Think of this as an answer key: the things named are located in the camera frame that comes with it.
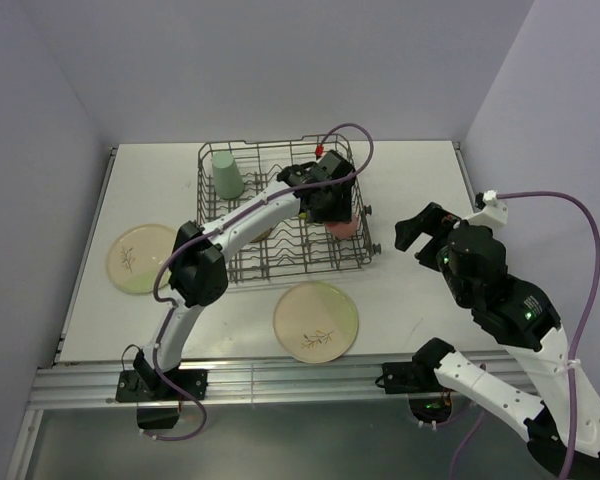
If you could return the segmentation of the pink cup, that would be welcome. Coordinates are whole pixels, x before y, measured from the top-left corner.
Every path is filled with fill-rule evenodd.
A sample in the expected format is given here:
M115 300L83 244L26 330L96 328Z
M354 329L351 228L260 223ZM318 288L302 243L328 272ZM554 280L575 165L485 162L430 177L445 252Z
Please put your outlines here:
M358 229L359 218L353 215L347 222L326 223L326 229L338 240L345 240L353 237Z

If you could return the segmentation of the pale green cup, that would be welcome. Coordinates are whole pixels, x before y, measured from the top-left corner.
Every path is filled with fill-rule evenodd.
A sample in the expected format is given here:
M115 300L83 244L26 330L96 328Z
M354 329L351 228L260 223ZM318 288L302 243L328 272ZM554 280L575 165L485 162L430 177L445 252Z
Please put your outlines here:
M216 194L227 200L239 197L244 191L244 182L233 154L229 151L215 152L211 164Z

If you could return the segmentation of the grey wire dish rack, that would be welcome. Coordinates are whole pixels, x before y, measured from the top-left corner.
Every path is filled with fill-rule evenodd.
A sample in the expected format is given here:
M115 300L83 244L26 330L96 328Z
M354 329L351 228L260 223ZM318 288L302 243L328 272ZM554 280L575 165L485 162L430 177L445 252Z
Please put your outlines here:
M276 180L283 168L313 160L317 144L316 135L279 142L203 144L198 152L197 223L204 226L216 220L225 223L235 210L262 199L266 187ZM215 192L211 158L219 151L231 152L240 170L244 191L235 199L222 199ZM266 240L247 243L227 260L231 284L358 270L381 252L381 245L372 241L368 225L372 209L363 202L358 184L352 188L352 212L359 218L359 225L356 234L349 239L338 240L324 225L304 220L299 217L300 213L292 213L289 207L282 206L290 201L291 197L286 194L247 215L249 220L263 217L277 222L267 226L272 232Z

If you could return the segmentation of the black bowl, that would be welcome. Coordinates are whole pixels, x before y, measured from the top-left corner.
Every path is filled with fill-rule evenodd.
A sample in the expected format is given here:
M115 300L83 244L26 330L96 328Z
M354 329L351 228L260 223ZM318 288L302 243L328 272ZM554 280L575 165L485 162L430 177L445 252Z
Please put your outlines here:
M251 240L251 243L258 243L266 240L272 232L272 228L267 228L263 232L261 232L258 236Z

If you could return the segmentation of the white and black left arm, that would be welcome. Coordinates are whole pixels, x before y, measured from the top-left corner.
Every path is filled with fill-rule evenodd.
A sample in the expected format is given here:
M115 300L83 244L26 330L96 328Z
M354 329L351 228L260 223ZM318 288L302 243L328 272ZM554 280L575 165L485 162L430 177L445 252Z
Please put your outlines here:
M159 274L169 278L173 294L156 295L169 310L131 369L118 380L119 403L202 398L195 374L181 370L183 349L204 309L229 285L228 262L258 235L300 214L317 223L352 219L352 188L358 169L334 150L316 150L311 162L284 168L254 198L224 216L200 225L183 224L171 256Z

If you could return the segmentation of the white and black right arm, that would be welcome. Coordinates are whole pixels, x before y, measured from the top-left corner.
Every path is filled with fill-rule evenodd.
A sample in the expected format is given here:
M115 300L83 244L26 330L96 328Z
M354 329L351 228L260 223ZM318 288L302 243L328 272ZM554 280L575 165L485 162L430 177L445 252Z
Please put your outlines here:
M440 338L412 357L414 383L454 390L513 429L555 476L600 479L600 396L569 358L567 335L548 296L508 272L505 246L488 225L436 203L395 225L396 249L422 234L419 264L441 273L456 304L520 365L536 389L525 393L486 372Z

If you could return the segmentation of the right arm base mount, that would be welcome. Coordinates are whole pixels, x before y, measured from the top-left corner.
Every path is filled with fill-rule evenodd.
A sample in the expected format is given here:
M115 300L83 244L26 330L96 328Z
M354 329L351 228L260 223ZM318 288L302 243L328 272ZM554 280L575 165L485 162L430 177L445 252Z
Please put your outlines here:
M436 430L455 422L470 409L470 401L453 399L452 390L443 387L428 370L417 362L385 362L374 381L386 395L405 395L411 415L419 428Z

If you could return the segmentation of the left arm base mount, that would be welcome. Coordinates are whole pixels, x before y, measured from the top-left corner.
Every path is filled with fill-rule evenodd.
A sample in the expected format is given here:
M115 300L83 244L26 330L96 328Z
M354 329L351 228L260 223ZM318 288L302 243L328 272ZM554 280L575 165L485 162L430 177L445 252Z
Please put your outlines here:
M175 369L167 377L191 394L197 400L203 400L206 394L208 371L204 369ZM117 403L137 404L136 420L144 430L170 430L180 417L180 403L185 396L167 385L160 377L152 386L148 386L135 370L120 373L115 393Z

